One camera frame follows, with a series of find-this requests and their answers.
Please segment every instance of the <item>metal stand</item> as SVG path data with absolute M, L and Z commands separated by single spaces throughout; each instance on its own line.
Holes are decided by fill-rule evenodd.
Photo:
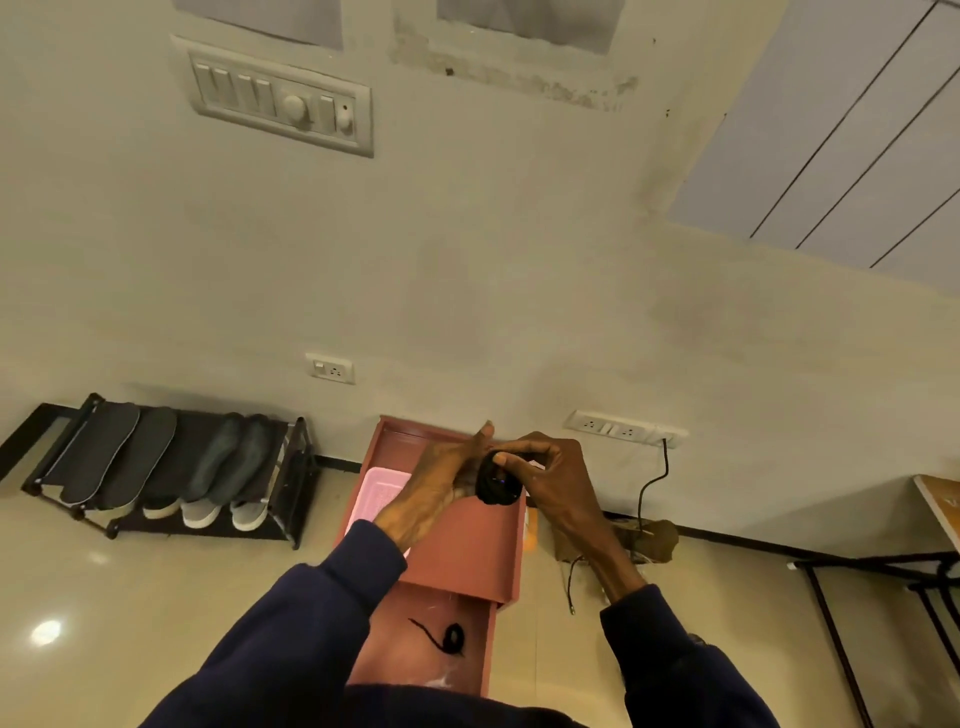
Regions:
M 960 675 L 960 657 L 957 656 L 956 649 L 950 641 L 947 630 L 944 628 L 933 607 L 930 597 L 927 595 L 929 590 L 937 590 L 940 598 L 943 599 L 944 606 L 953 623 L 960 629 L 960 611 L 953 603 L 953 596 L 950 588 L 960 586 L 960 578 L 948 578 L 950 569 L 960 561 L 960 555 L 955 551 L 937 551 L 935 553 L 910 553 L 902 556 L 868 556 L 860 559 L 847 559 L 841 556 L 808 559 L 805 561 L 795 561 L 788 564 L 789 569 L 798 569 L 806 574 L 810 582 L 810 588 L 817 599 L 817 606 L 820 608 L 820 614 L 827 625 L 827 631 L 830 634 L 830 640 L 833 642 L 833 649 L 836 652 L 837 659 L 840 661 L 840 667 L 843 669 L 844 677 L 850 688 L 853 703 L 860 714 L 860 721 L 864 728 L 874 728 L 874 722 L 870 718 L 870 712 L 867 710 L 867 704 L 863 699 L 863 693 L 856 682 L 856 675 L 853 673 L 853 667 L 850 658 L 847 656 L 847 650 L 844 648 L 843 641 L 840 639 L 840 633 L 837 631 L 836 623 L 833 621 L 833 615 L 830 613 L 827 605 L 827 598 L 824 590 L 820 586 L 820 580 L 817 578 L 817 569 L 829 567 L 843 567 L 844 569 L 854 569 L 857 571 L 867 571 L 869 573 L 883 574 L 884 576 L 894 576 L 900 579 L 907 579 L 911 583 L 907 589 L 915 593 L 919 598 L 930 621 L 933 622 L 933 628 L 937 631 L 937 636 L 944 645 L 953 667 Z M 896 564 L 919 564 L 925 562 L 936 562 L 936 575 L 916 571 L 912 569 L 903 569 Z

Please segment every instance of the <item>drawer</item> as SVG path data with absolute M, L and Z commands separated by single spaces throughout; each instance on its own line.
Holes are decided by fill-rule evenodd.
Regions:
M 341 524 L 346 532 L 370 468 L 410 473 L 430 442 L 463 442 L 460 432 L 381 417 Z M 489 506 L 475 497 L 451 505 L 407 557 L 407 571 L 371 618 L 371 633 L 351 683 L 428 685 L 485 695 L 496 612 L 519 598 L 524 498 Z M 446 655 L 410 619 L 441 642 L 447 626 L 464 629 L 464 656 Z

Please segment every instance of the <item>electrical socket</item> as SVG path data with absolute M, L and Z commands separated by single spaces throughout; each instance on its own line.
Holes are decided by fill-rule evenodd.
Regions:
M 339 381 L 341 384 L 355 384 L 353 362 L 321 353 L 309 353 L 306 356 L 307 373 L 318 379 Z
M 604 415 L 599 412 L 574 411 L 564 423 L 567 429 L 588 432 L 604 437 L 613 437 L 628 443 L 660 447 L 663 440 L 670 449 L 678 448 L 689 434 L 681 427 L 670 425 L 652 425 L 651 423 L 626 420 L 622 417 Z

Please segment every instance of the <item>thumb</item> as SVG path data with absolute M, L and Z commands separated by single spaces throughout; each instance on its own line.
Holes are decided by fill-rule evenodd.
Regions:
M 498 452 L 493 456 L 493 462 L 513 475 L 524 486 L 528 485 L 538 474 L 543 473 L 540 468 L 535 468 L 522 457 L 511 452 Z
M 464 442 L 462 447 L 464 456 L 467 459 L 471 457 L 483 457 L 484 450 L 486 450 L 487 443 L 490 441 L 492 436 L 493 423 L 490 420 L 487 420 L 484 425 L 477 430 L 477 433 L 473 435 L 473 437 Z

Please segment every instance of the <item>switch plate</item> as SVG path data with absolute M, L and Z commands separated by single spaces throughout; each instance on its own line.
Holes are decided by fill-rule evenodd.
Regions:
M 567 429 L 577 432 L 586 432 L 591 435 L 613 437 L 628 443 L 652 445 L 662 447 L 663 440 L 670 449 L 678 448 L 680 443 L 689 435 L 682 427 L 672 425 L 653 425 L 651 423 L 627 420 L 613 415 L 604 415 L 599 412 L 585 412 L 575 410 L 564 423 Z
M 190 106 L 197 113 L 322 147 L 363 157 L 373 156 L 372 98 L 368 87 L 179 36 L 171 36 L 171 40 L 174 67 Z M 211 75 L 217 83 L 207 82 L 205 69 L 213 69 Z M 248 78 L 256 88 L 257 108 L 251 108 L 242 86 Z M 237 98 L 237 88 L 242 89 L 240 99 Z M 273 98 L 261 98 L 265 93 Z M 304 121 L 302 125 L 294 126 L 277 114 L 289 95 L 299 96 L 306 104 L 310 111 L 309 123 Z M 315 116 L 314 109 L 320 108 L 323 98 L 332 100 L 335 109 L 350 109 L 353 123 L 349 133 L 332 128 L 332 120 L 327 116 Z
M 306 356 L 307 372 L 318 379 L 339 381 L 341 384 L 355 384 L 353 362 L 321 353 L 309 353 Z

